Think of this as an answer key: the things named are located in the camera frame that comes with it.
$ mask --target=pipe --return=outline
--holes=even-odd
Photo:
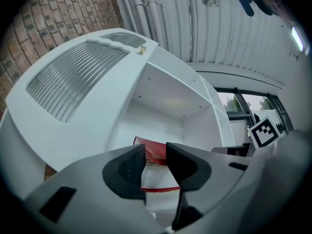
[[[154,25],[157,41],[159,43],[159,46],[164,48],[162,30],[161,30],[160,20],[158,16],[156,1],[148,0],[148,5],[150,7],[151,14],[152,14],[152,20],[153,20],[153,25]]]
[[[126,3],[126,6],[127,6],[127,10],[128,10],[129,16],[130,16],[130,20],[132,22],[132,26],[133,26],[135,32],[138,33],[137,24],[136,24],[135,18],[133,17],[133,12],[132,12],[129,0],[125,0],[125,3]]]
[[[151,38],[150,30],[144,13],[144,5],[142,0],[135,0],[138,17],[140,18],[143,33],[147,38]]]
[[[191,15],[191,62],[196,62],[196,54],[197,54],[197,34],[198,34],[198,26],[197,26],[197,4],[196,0],[190,0],[189,5],[193,4],[190,7],[190,15]]]

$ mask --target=brick wall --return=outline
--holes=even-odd
[[[116,0],[28,0],[0,44],[0,117],[5,97],[40,57],[70,39],[121,27]]]

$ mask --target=ceiling light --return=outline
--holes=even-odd
[[[292,36],[293,36],[294,40],[296,41],[300,51],[302,51],[303,50],[303,43],[302,43],[302,40],[300,39],[300,36],[299,36],[299,34],[295,28],[292,28]]]

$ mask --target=corrugated metal wall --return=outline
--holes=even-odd
[[[129,1],[139,28],[136,5]],[[254,3],[255,15],[249,17],[238,0],[216,0],[213,7],[201,0],[156,1],[163,48],[185,62],[203,63],[201,71],[221,64],[282,87],[302,61],[294,56],[299,53],[291,26],[265,15]],[[150,8],[144,8],[151,36],[159,42]]]

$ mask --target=metal bracket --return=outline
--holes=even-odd
[[[133,7],[132,9],[135,10],[136,7],[137,7],[138,5],[143,5],[143,7],[148,7],[150,2],[155,2],[156,4],[162,4],[162,1],[160,1],[160,0],[159,0],[159,1],[149,1],[149,2],[146,2],[146,3],[137,4],[137,5],[136,5],[135,7]]]
[[[201,0],[201,2],[208,7],[218,6],[217,0]]]
[[[294,53],[292,54],[294,57],[296,57],[296,60],[298,60],[299,58],[299,54],[298,55],[295,55]]]

